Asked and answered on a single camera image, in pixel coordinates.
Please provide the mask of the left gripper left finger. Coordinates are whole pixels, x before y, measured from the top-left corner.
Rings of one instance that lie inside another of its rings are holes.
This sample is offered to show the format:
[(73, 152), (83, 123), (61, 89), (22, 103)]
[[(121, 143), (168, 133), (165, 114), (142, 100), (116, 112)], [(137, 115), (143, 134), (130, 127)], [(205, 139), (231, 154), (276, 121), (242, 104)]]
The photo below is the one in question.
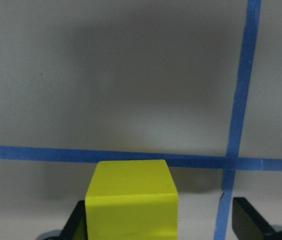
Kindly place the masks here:
[(52, 230), (37, 237), (38, 240), (87, 240), (85, 201), (77, 202), (61, 230)]

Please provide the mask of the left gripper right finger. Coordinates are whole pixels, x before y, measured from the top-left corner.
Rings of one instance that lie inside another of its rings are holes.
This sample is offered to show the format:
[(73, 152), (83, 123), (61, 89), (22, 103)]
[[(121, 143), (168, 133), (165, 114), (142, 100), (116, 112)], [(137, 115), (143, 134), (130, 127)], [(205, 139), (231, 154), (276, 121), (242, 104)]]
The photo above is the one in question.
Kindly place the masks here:
[(231, 225), (239, 240), (282, 240), (282, 230), (275, 230), (244, 197), (232, 199)]

